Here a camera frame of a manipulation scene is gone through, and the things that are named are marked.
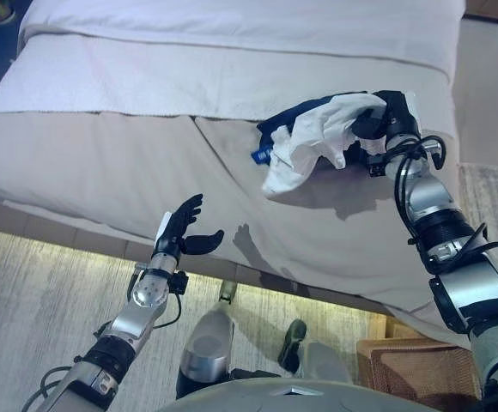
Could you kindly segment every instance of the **white cloth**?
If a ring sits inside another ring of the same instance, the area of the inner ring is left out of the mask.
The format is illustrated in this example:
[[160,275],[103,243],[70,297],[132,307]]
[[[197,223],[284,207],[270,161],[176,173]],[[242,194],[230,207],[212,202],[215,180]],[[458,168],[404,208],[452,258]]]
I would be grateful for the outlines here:
[[462,0],[34,0],[19,35],[391,58],[455,69]]
[[386,103],[373,94],[342,94],[297,116],[290,134],[286,126],[272,132],[274,148],[262,186],[264,195],[274,197],[302,185],[320,156],[336,169],[343,169],[346,166],[343,151],[356,140],[370,155],[385,153],[384,139],[359,139],[350,129],[367,109],[373,109],[374,118],[382,118]]
[[31,38],[1,80],[0,113],[119,112],[263,120],[301,101],[347,90],[412,90],[423,128],[457,135],[449,82],[429,67],[79,34]]

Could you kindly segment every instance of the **white towel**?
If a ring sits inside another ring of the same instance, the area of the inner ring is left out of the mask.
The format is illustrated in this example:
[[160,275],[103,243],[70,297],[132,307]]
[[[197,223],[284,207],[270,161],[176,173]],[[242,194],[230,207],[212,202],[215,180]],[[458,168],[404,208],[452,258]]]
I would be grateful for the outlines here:
[[304,183],[320,156],[334,167],[346,166],[343,151],[356,140],[370,155],[385,153],[385,140],[359,139],[350,126],[367,109],[381,118],[386,103],[373,94],[342,94],[329,103],[302,113],[295,120],[291,134],[286,126],[271,134],[274,148],[270,153],[270,169],[262,190],[266,197],[292,191]]

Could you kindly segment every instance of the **brown basket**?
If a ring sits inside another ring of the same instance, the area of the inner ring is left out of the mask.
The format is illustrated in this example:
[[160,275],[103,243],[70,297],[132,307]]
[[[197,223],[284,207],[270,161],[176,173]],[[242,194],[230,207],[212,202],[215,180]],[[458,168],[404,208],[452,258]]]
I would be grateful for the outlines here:
[[360,381],[444,412],[468,408],[479,398],[471,352],[432,339],[363,340],[357,344]]

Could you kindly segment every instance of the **gray carpet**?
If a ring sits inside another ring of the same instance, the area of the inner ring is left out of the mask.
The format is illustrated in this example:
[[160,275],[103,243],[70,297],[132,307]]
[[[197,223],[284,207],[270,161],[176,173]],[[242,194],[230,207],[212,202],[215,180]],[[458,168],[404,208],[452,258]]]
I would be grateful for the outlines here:
[[489,240],[498,240],[498,167],[464,164],[460,168],[461,204],[473,227],[485,222]]
[[[132,262],[0,233],[0,411],[20,410],[51,367],[70,365],[123,305]],[[111,411],[153,411],[174,400],[179,357],[220,282],[191,276],[180,321],[150,337]],[[176,314],[174,299],[160,320]],[[304,319],[313,338],[336,348],[356,378],[355,343],[368,312],[240,286],[232,365],[288,376],[276,363],[284,331]]]

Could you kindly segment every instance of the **wire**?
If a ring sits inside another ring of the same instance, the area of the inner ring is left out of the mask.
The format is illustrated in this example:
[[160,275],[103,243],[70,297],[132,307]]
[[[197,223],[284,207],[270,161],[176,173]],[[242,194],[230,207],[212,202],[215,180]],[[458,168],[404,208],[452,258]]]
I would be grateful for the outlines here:
[[406,192],[407,192],[407,175],[408,171],[411,168],[411,163],[423,155],[426,155],[424,151],[424,143],[435,141],[440,145],[440,158],[438,164],[434,164],[437,169],[441,169],[446,162],[446,144],[444,141],[438,136],[427,136],[423,138],[421,141],[416,140],[413,137],[410,137],[404,142],[401,142],[399,145],[394,148],[388,150],[386,152],[385,158],[390,161],[393,157],[402,155],[403,158],[400,161],[398,170],[396,172],[396,178],[394,181],[394,200],[396,203],[396,209],[402,219],[402,222],[407,227],[408,231],[411,234],[412,239],[410,239],[410,243],[415,244],[417,246],[417,250],[419,251],[420,258],[422,263],[425,265],[425,268],[432,275],[440,275],[443,273],[449,273],[453,271],[457,264],[459,264],[463,259],[473,258],[479,254],[482,254],[486,251],[490,251],[493,249],[498,249],[498,242],[490,242],[486,245],[481,245],[474,249],[471,249],[472,245],[476,238],[483,233],[484,238],[487,240],[487,226],[485,223],[482,223],[478,229],[470,236],[470,238],[465,242],[461,250],[457,253],[453,260],[445,264],[433,264],[430,261],[428,254],[422,250],[419,246],[418,242],[418,233],[416,233],[413,225],[410,221],[410,218],[407,215],[407,209],[405,208],[406,202]]
[[171,320],[170,322],[166,322],[165,324],[158,324],[157,326],[154,326],[152,329],[165,328],[166,326],[170,326],[180,319],[180,315],[182,315],[182,302],[180,302],[179,294],[174,294],[174,297],[177,298],[177,303],[179,304],[179,312],[177,313],[177,317]]
[[132,289],[135,287],[135,283],[137,283],[138,272],[135,272],[131,275],[131,280],[129,281],[129,287],[127,288],[127,301],[131,301]]
[[43,397],[49,397],[49,394],[46,391],[46,379],[49,376],[51,376],[53,373],[66,372],[69,371],[70,369],[71,367],[54,367],[53,369],[45,373],[45,375],[43,375],[43,378],[41,378],[41,382],[39,384],[39,390],[41,391],[41,395],[43,395]]
[[[50,384],[47,384],[45,386],[45,391],[48,391],[51,388],[54,388],[57,386],[61,381],[60,380],[55,380],[51,382]],[[39,388],[29,399],[24,403],[24,406],[22,407],[21,412],[28,412],[30,407],[32,406],[32,403],[35,402],[35,400],[42,395],[42,390]]]

